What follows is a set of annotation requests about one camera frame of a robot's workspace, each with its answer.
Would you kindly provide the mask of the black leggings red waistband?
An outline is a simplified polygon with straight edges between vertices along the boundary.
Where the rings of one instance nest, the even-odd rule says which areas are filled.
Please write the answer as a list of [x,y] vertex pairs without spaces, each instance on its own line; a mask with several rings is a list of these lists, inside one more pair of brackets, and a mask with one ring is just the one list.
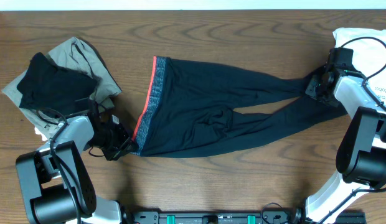
[[133,140],[137,155],[191,158],[264,146],[346,114],[280,79],[217,63],[156,56]]

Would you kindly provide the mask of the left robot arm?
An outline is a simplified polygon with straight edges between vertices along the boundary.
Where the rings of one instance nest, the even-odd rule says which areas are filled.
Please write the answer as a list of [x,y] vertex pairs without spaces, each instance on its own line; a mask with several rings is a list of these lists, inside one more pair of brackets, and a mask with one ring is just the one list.
[[116,116],[102,122],[92,115],[61,119],[58,129],[35,151],[16,159],[29,223],[133,223],[122,204],[95,193],[81,154],[98,147],[117,160],[130,149],[130,137]]

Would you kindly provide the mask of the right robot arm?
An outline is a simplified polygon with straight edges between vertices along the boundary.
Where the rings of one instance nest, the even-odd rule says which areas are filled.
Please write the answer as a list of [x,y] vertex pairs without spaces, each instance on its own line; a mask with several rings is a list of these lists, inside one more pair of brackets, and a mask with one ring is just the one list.
[[356,70],[332,68],[313,78],[308,90],[342,105],[351,123],[337,150],[336,171],[305,201],[307,223],[335,223],[359,197],[386,192],[386,106]]

